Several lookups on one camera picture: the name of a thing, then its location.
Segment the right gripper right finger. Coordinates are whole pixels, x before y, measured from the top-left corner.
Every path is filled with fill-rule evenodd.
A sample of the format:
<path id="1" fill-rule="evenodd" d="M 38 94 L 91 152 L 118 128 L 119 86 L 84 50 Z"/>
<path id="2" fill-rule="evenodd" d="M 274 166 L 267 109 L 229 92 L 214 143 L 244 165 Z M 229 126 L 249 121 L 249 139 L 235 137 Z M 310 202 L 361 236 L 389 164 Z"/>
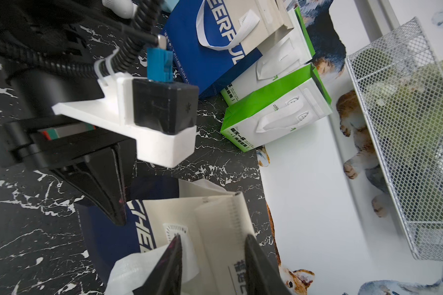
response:
<path id="1" fill-rule="evenodd" d="M 244 244 L 246 285 L 249 295 L 289 295 L 280 275 L 270 264 L 255 237 L 247 235 Z"/>

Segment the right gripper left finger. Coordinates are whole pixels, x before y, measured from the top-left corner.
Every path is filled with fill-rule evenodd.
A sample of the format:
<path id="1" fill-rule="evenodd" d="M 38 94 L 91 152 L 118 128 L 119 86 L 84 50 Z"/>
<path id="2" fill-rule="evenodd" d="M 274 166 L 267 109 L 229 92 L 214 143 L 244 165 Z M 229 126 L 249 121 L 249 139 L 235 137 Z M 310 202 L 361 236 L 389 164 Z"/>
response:
<path id="1" fill-rule="evenodd" d="M 134 295 L 180 295 L 182 287 L 182 239 L 176 235 L 156 263 L 146 282 Z"/>

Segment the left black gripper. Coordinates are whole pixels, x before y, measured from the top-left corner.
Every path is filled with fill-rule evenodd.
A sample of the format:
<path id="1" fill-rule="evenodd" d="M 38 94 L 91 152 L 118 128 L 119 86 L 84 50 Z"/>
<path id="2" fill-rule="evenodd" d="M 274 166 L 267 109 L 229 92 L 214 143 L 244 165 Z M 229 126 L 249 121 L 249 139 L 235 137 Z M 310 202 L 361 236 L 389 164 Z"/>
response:
<path id="1" fill-rule="evenodd" d="M 22 119 L 0 126 L 0 166 L 47 169 L 77 189 L 117 226 L 136 160 L 134 139 L 65 116 Z"/>

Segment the dark blue white bag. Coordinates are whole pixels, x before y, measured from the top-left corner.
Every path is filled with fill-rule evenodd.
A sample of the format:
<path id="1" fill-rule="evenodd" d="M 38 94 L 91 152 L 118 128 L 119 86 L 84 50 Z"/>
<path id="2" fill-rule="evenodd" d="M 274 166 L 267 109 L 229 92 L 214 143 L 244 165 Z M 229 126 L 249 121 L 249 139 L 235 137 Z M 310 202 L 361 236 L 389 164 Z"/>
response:
<path id="1" fill-rule="evenodd" d="M 172 239 L 182 239 L 181 295 L 248 295 L 244 244 L 255 236 L 246 199 L 205 179 L 143 178 L 117 226 L 95 205 L 78 205 L 91 261 L 108 295 L 133 295 Z"/>

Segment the green white takeout bag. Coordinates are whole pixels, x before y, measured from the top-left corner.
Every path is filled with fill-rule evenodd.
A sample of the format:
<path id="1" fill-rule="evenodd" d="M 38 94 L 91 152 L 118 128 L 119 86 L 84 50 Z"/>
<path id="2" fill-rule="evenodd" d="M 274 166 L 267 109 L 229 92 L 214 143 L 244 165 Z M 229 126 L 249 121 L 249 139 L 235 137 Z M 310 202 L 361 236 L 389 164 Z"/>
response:
<path id="1" fill-rule="evenodd" d="M 291 6 L 287 14 L 293 29 L 220 92 L 229 106 L 302 68 L 312 60 L 315 50 L 306 30 L 300 6 Z"/>

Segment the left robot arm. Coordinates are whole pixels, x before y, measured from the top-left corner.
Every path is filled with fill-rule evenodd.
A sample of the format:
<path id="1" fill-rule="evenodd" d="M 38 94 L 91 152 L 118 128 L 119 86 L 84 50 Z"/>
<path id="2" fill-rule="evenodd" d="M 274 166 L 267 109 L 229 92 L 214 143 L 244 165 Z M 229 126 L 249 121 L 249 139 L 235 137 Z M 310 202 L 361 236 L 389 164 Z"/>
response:
<path id="1" fill-rule="evenodd" d="M 127 70 L 151 31 L 161 1 L 136 1 L 134 18 L 115 19 L 95 1 L 0 1 L 0 59 L 6 82 L 20 95 L 28 118 L 0 127 L 0 166 L 22 163 L 50 170 L 88 197 L 118 226 L 126 223 L 125 174 L 134 142 L 83 120 L 55 115 L 58 103 L 91 101 L 102 95 L 98 74 Z M 124 35 L 122 52 L 95 66 L 74 25 L 85 19 Z"/>

